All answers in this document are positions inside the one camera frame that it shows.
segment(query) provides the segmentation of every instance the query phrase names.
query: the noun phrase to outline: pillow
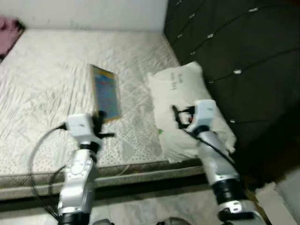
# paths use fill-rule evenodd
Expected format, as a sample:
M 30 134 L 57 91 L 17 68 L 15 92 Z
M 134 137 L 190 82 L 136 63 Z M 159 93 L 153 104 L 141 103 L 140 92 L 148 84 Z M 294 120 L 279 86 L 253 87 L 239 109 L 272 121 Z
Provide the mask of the pillow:
M 165 156 L 172 163 L 196 158 L 197 141 L 178 129 L 171 106 L 175 105 L 183 110 L 194 105 L 196 100 L 211 99 L 204 84 L 201 66 L 191 62 L 154 75 L 148 74 L 148 85 L 153 99 L 156 126 L 160 133 L 159 140 Z M 235 135 L 219 109 L 210 129 L 217 132 L 230 152 L 234 152 Z

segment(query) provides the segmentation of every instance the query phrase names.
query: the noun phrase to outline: black tufted headboard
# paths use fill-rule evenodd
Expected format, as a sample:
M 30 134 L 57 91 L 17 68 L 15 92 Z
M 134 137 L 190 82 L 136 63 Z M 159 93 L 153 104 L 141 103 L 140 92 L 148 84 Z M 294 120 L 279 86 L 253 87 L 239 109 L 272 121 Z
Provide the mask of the black tufted headboard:
M 299 20 L 291 0 L 169 0 L 165 36 L 203 67 L 246 171 L 299 134 Z

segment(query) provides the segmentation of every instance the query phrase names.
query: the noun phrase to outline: white mattress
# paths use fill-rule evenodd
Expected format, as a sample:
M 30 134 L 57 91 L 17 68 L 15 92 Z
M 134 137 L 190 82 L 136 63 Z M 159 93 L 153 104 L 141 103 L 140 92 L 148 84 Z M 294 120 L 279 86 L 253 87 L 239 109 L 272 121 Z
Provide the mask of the white mattress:
M 88 64 L 117 74 L 123 118 L 105 125 L 98 166 L 163 161 L 155 126 L 148 72 L 177 66 L 161 34 L 70 30 L 27 30 L 0 64 L 0 176 L 26 174 L 38 139 L 68 114 L 91 113 L 94 99 Z M 41 146 L 36 173 L 65 164 L 76 149 L 64 131 Z

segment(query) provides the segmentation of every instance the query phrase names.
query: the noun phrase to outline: floor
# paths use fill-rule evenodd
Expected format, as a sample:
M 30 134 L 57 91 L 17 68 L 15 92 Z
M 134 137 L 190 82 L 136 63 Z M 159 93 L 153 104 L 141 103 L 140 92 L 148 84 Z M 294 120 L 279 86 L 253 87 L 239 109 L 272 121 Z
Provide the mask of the floor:
M 191 225 L 220 225 L 217 204 L 207 185 L 150 192 L 97 201 L 91 224 L 107 218 L 116 225 L 155 225 L 168 217 L 180 217 Z M 42 209 L 0 213 L 1 225 L 57 225 Z

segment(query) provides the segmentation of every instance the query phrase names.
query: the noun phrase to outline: white wall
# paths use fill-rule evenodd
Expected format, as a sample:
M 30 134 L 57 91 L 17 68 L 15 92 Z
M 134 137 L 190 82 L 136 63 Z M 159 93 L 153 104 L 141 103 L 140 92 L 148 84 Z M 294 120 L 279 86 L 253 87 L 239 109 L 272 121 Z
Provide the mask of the white wall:
M 162 31 L 167 0 L 0 0 L 30 28 Z

